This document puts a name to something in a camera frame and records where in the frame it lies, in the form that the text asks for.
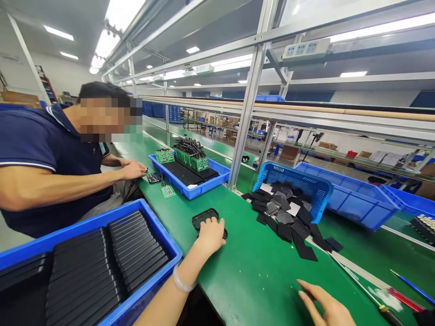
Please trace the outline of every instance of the blue pen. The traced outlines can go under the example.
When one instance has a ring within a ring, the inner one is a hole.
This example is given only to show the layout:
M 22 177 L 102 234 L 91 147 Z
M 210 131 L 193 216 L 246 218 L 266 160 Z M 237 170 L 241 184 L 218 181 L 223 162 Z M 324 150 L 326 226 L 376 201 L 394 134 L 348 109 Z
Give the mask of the blue pen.
M 418 286 L 414 285 L 410 280 L 408 280 L 407 278 L 397 274 L 395 271 L 393 271 L 392 269 L 390 269 L 391 272 L 396 275 L 398 278 L 400 278 L 403 282 L 405 282 L 406 284 L 408 284 L 411 288 L 414 289 L 414 291 L 416 291 L 417 293 L 419 293 L 423 298 L 425 298 L 427 301 L 429 301 L 430 303 L 432 303 L 435 306 L 435 300 L 426 292 L 424 292 L 422 289 L 420 289 Z

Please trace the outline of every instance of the black hair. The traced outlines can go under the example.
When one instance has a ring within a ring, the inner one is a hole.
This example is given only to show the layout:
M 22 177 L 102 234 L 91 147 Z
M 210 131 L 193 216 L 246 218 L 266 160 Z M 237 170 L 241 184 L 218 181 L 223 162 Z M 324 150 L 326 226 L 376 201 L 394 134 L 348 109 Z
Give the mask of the black hair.
M 93 81 L 83 84 L 78 95 L 77 104 L 86 98 L 112 98 L 118 100 L 119 107 L 130 107 L 130 97 L 122 88 L 111 83 Z

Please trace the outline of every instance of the workbench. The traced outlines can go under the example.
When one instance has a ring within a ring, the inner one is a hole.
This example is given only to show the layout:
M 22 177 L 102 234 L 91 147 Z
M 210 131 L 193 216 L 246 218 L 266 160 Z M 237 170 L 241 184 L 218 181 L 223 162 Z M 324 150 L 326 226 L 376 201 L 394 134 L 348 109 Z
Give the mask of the workbench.
M 177 135 L 198 139 L 208 147 L 206 154 L 226 166 L 231 161 L 216 152 L 232 157 L 234 149 L 198 134 L 170 126 L 166 132 L 144 122 L 143 138 L 136 143 L 114 143 L 120 155 L 136 159 L 157 172 L 148 155 L 172 146 Z M 237 188 L 252 191 L 258 173 L 241 166 Z M 208 208 L 225 219 L 227 244 L 204 266 L 198 281 L 214 308 L 227 325 L 310 325 L 311 318 L 298 296 L 297 279 L 320 285 L 346 305 L 357 325 L 387 325 L 375 305 L 349 276 L 324 251 L 314 247 L 318 262 L 301 259 L 296 248 L 282 241 L 269 227 L 256 221 L 251 205 L 224 186 L 218 186 L 189 201 L 175 189 L 176 196 L 164 199 L 159 183 L 140 182 L 140 188 L 164 226 L 186 255 L 198 236 L 192 217 Z M 417 286 L 435 296 L 435 252 L 394 233 L 380 229 L 374 233 L 325 211 L 319 228 L 324 237 L 333 236 L 343 246 L 340 252 L 382 281 L 409 298 L 430 308 L 392 275 L 390 268 L 406 275 Z M 404 306 L 395 312 L 405 325 L 415 326 L 411 310 Z

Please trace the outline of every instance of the hand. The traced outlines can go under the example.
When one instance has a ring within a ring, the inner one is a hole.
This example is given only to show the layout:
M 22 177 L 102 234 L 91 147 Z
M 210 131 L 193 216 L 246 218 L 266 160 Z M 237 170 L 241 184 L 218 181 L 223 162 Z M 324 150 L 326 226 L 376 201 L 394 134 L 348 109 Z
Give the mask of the hand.
M 145 165 L 139 162 L 131 162 L 118 171 L 121 173 L 122 180 L 134 180 L 143 177 L 146 174 L 146 170 Z
M 224 219 L 220 219 L 218 223 L 217 218 L 212 217 L 212 219 L 206 219 L 205 222 L 201 222 L 199 237 L 196 239 L 194 247 L 203 254 L 205 259 L 208 259 L 222 245 L 227 243 L 222 239 L 224 228 Z
M 299 291 L 299 296 L 305 303 L 315 326 L 356 326 L 349 310 L 335 300 L 328 292 L 320 286 L 312 285 L 302 280 L 298 280 L 298 282 L 305 292 L 311 294 L 322 305 L 325 311 L 322 317 L 310 297 L 305 292 Z
M 127 165 L 132 164 L 132 163 L 138 163 L 140 164 L 143 168 L 147 169 L 147 167 L 145 165 L 143 165 L 141 162 L 136 161 L 136 160 L 128 160 L 126 158 L 119 158 L 119 161 L 121 163 L 121 166 L 123 168 L 125 168 Z

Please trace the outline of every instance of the white bracelet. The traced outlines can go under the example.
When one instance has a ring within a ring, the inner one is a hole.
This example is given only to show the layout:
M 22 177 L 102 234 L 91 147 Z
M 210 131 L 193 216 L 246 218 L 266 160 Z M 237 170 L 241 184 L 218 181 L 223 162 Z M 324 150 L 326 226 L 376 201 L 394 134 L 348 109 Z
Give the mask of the white bracelet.
M 178 290 L 189 293 L 195 288 L 197 282 L 195 282 L 191 286 L 183 284 L 183 282 L 181 282 L 180 278 L 178 277 L 178 265 L 180 265 L 179 262 L 174 266 L 174 270 L 172 271 L 172 279 L 174 280 L 174 284 Z

